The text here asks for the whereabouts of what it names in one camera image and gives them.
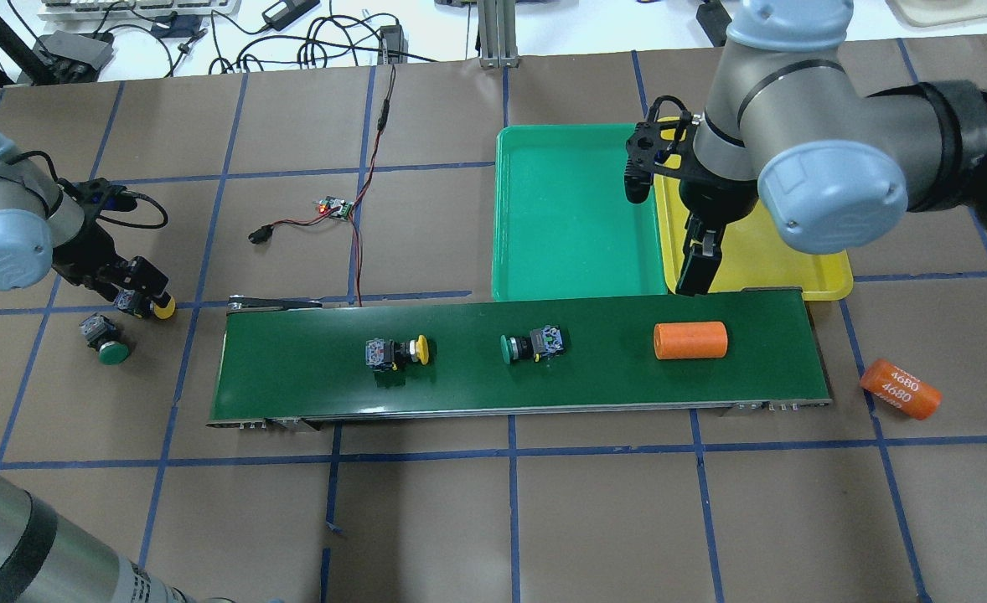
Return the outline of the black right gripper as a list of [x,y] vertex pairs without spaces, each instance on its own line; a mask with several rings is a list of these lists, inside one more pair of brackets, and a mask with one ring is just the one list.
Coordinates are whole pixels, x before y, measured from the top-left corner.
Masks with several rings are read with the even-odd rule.
[[757,183],[716,175],[694,149],[698,123],[677,96],[658,96],[625,142],[627,161],[654,177],[680,183],[679,198],[689,210],[685,222],[684,263],[674,294],[705,295],[722,263],[725,225],[705,220],[742,220],[757,206]]

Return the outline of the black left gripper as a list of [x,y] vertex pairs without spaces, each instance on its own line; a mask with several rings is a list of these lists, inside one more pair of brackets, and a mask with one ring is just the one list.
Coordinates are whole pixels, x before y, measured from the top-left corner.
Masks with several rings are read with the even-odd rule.
[[81,218],[75,237],[54,248],[52,267],[73,286],[100,294],[120,290],[140,291],[156,304],[167,304],[168,276],[145,257],[123,259],[113,237],[99,225],[103,210],[133,211],[135,199],[127,187],[104,178],[72,183],[61,178],[57,184],[77,206]]

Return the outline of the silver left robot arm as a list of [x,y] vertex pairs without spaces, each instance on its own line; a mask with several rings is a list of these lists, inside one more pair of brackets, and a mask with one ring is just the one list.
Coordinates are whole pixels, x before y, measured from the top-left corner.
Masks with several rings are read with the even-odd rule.
[[[168,278],[145,257],[118,255],[103,211],[131,211],[142,194],[98,178],[68,182],[49,154],[0,133],[0,291],[50,271],[130,316],[175,312]],[[187,602],[141,565],[0,476],[0,602]]]

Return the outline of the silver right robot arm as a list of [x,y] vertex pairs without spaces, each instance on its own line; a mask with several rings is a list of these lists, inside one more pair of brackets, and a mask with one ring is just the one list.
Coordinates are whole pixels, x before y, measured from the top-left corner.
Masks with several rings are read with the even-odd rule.
[[966,206],[987,229],[987,88],[856,92],[838,57],[850,1],[745,1],[704,110],[658,96],[625,142],[625,196],[677,180],[688,217],[674,293],[704,295],[731,223],[762,203],[806,255],[873,243],[906,213]]

